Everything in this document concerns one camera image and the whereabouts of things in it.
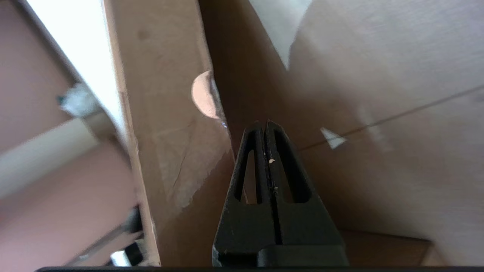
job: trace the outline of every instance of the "cardboard wall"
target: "cardboard wall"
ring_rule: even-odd
[[[234,158],[197,1],[106,1],[152,265],[211,266]]]
[[[199,2],[234,146],[272,119],[337,225],[484,264],[480,1]]]

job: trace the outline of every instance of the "wall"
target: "wall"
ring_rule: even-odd
[[[103,1],[27,2],[94,93],[116,126],[120,142],[126,146],[126,127],[116,85]]]
[[[63,265],[121,224],[135,204],[128,165],[115,146],[104,143],[2,200],[3,269],[27,272]],[[91,264],[107,260],[105,253]]]
[[[0,153],[67,120],[56,96],[74,83],[9,1],[0,1]]]
[[[480,1],[200,7],[235,146],[272,119],[340,227],[427,238],[451,264],[484,264]],[[346,142],[330,146],[323,128]]]
[[[72,85],[38,33],[0,1],[0,153],[69,120],[56,95]],[[136,203],[129,163],[110,142],[0,200],[3,271],[62,265],[123,222]],[[109,250],[133,237],[120,237]],[[91,265],[108,260],[100,252]]]

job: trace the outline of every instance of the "brown cardboard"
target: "brown cardboard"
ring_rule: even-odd
[[[105,8],[151,264],[211,266],[234,161],[217,93],[192,92],[212,69],[197,1]]]
[[[337,225],[483,265],[481,3],[309,2],[286,69],[260,21],[280,3],[200,0],[233,143],[272,119]],[[331,149],[322,127],[346,143]]]
[[[349,264],[356,267],[421,266],[432,248],[421,239],[347,230],[340,234]]]

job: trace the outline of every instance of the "crease line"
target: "crease line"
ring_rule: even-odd
[[[338,135],[339,135],[339,137],[347,137],[350,134],[363,131],[366,128],[381,125],[381,124],[383,124],[383,123],[385,123],[387,121],[392,121],[392,120],[398,119],[400,117],[403,117],[405,115],[412,114],[412,113],[415,113],[415,112],[418,112],[418,111],[421,111],[423,109],[430,108],[430,107],[433,107],[433,106],[437,106],[439,104],[448,102],[448,101],[453,100],[455,98],[459,98],[459,97],[462,97],[462,96],[466,96],[468,94],[471,94],[473,92],[477,92],[477,91],[482,90],[482,89],[484,89],[484,85],[480,85],[480,86],[477,86],[475,88],[472,88],[472,89],[469,89],[469,90],[466,90],[466,91],[462,91],[462,92],[459,92],[459,93],[456,93],[456,94],[453,94],[453,95],[444,97],[442,99],[435,100],[435,101],[430,102],[430,103],[427,103],[425,105],[415,107],[413,109],[410,109],[410,110],[401,112],[399,114],[395,114],[395,115],[390,116],[390,117],[387,117],[387,118],[383,118],[383,119],[381,119],[379,121],[376,121],[374,123],[371,123],[371,124],[368,124],[368,125],[364,125],[362,127],[359,127],[359,128],[356,128],[356,129],[353,129],[353,130],[350,130],[348,132],[345,132],[345,133],[342,133],[342,134],[338,134]],[[308,150],[308,149],[313,148],[313,147],[316,147],[316,146],[320,146],[320,145],[323,145],[323,144],[327,144],[329,141],[334,140],[334,139],[337,139],[337,138],[336,137],[333,137],[333,138],[330,138],[330,139],[327,139],[327,140],[323,140],[323,141],[320,141],[320,142],[317,142],[317,143],[308,145],[306,147],[300,148],[300,149],[298,149],[298,151],[305,151],[305,150]]]

